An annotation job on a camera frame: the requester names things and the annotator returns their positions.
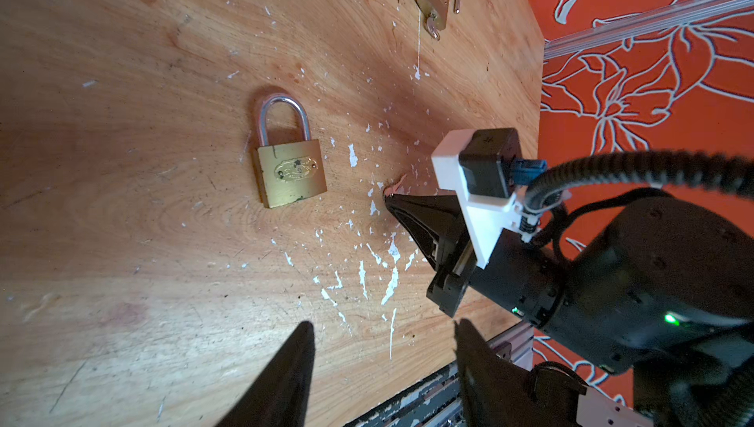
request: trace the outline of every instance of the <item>green led indicator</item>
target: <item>green led indicator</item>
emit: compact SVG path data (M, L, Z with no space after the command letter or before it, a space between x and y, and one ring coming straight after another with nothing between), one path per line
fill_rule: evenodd
M676 317L673 316L672 314L670 314L669 312L667 314L665 314L665 322L667 322L668 324L672 324L672 325L681 325L681 322L678 319L676 319Z

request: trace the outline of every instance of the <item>blue connector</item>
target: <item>blue connector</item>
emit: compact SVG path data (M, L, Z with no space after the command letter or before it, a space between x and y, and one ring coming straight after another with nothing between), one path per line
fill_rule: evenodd
M547 170L547 160L514 159L511 164L511 175L516 185L529 186L545 170Z

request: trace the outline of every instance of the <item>wooden table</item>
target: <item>wooden table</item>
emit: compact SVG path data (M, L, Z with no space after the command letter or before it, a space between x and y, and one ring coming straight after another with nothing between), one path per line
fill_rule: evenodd
M381 187L405 172L434 194L449 130L515 126L535 156L526 0L463 0L440 42L414 0L0 0L0 22L0 423L212 425L305 319L309 425L454 358ZM269 210L250 131L280 89L329 191ZM271 139L299 134L274 108ZM473 291L459 316L485 336L516 321Z

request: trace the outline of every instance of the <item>white plastic part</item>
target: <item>white plastic part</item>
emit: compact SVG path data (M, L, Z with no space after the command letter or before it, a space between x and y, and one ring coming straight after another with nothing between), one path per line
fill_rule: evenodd
M432 166L439 187L456 192L476 253L476 265L485 268L500 233L504 229L520 233L523 205L515 193L508 199L469 194L458 154L466 149L475 131L450 131L432 153Z
M583 427L652 427L655 424L595 388L587 388L587 394L578 397L576 423Z

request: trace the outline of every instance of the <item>wood grain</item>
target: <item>wood grain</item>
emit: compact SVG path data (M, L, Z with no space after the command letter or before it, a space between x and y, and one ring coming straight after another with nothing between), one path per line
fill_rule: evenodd
M535 156L526 0L463 0L440 42L413 0L0 0L0 23L0 423L212 425L304 319L309 425L454 358L378 182L435 193L429 155L460 128L515 126ZM269 210L250 131L274 90L306 107L329 191ZM273 142L299 134L271 111ZM459 315L516 320L471 290Z

